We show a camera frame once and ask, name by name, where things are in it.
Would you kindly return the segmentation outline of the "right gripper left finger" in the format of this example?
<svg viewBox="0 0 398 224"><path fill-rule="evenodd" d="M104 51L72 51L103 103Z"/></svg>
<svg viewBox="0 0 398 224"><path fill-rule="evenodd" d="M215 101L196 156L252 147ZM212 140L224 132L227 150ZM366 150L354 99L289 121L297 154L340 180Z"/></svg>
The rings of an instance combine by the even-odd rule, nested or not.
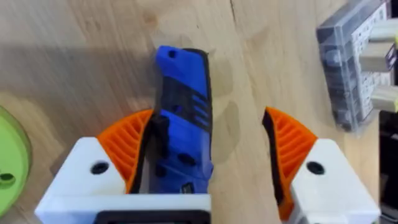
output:
<svg viewBox="0 0 398 224"><path fill-rule="evenodd" d="M51 196L138 194L153 112L135 112L77 140L51 183Z"/></svg>

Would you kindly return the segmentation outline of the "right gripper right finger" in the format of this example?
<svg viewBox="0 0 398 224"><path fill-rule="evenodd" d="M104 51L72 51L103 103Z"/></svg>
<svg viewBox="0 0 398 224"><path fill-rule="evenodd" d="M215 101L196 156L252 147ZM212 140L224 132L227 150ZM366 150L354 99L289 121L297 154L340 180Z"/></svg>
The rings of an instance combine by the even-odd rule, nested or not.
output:
<svg viewBox="0 0 398 224"><path fill-rule="evenodd" d="M266 107L272 184L282 223L375 223L381 214L334 140Z"/></svg>

